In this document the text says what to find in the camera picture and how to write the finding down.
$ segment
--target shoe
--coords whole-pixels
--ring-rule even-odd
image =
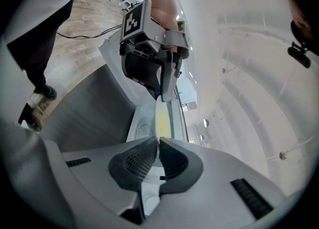
[[[28,117],[28,119],[25,119],[25,122],[31,130],[36,132],[41,131],[40,123],[34,115],[31,115]]]
[[[34,91],[34,93],[43,95],[49,100],[55,100],[56,99],[56,90],[53,87],[48,86],[48,85],[45,86],[43,92]]]

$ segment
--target black pants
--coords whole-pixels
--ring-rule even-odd
[[[26,71],[37,93],[42,93],[46,86],[44,70],[52,54],[56,32],[59,26],[70,17],[73,1],[71,0],[44,22],[7,45],[17,64]],[[30,117],[31,107],[26,104],[18,122],[30,120]]]

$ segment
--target person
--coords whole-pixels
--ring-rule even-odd
[[[21,69],[34,84],[35,94],[42,94],[49,100],[56,99],[55,89],[46,84],[44,70],[51,56],[56,32],[59,26],[70,17],[73,0],[47,18],[44,22],[25,33],[7,46]],[[25,120],[29,128],[40,131],[40,124],[32,115],[32,108],[27,103],[21,113],[18,123]]]
[[[47,99],[56,99],[55,89],[46,84],[44,70],[51,56],[56,32],[59,26],[69,18],[73,0],[54,12],[57,5],[63,0],[48,0],[51,5],[47,7],[45,0],[35,4],[27,0],[21,5],[20,11],[14,15],[14,23],[9,25],[5,32],[5,39],[11,54],[21,69],[26,71],[27,77],[34,84],[34,93],[42,94]],[[157,20],[161,26],[167,29],[178,30],[176,21],[176,5],[174,0],[151,0],[151,16]],[[25,120],[29,128],[40,131],[40,125],[36,117],[32,115],[32,108],[29,104],[24,107],[19,123]]]
[[[289,0],[289,7],[294,37],[303,47],[319,55],[318,13],[313,0]]]

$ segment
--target black rubber pad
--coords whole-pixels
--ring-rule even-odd
[[[147,89],[155,92],[155,99],[157,99],[160,95],[160,83],[157,78],[160,64],[142,56],[129,53],[126,56],[125,67],[129,77],[145,83]]]

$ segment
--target gray panel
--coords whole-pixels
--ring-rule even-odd
[[[203,161],[204,171],[186,192],[163,195],[159,206],[143,225],[165,228],[228,228],[237,229],[255,221],[230,182],[244,178],[272,206],[285,196],[270,180],[237,158],[214,149],[172,140]]]
[[[54,110],[40,135],[62,152],[126,141],[135,106],[104,65],[78,84]]]
[[[77,229],[138,228],[137,225],[111,212],[79,184],[54,142],[46,141],[45,146],[53,174],[74,214]]]
[[[63,153],[65,161],[89,157],[92,161],[71,167],[71,171],[82,186],[101,204],[120,215],[134,206],[137,193],[119,187],[109,172],[111,159],[143,141],[148,137],[111,147]]]

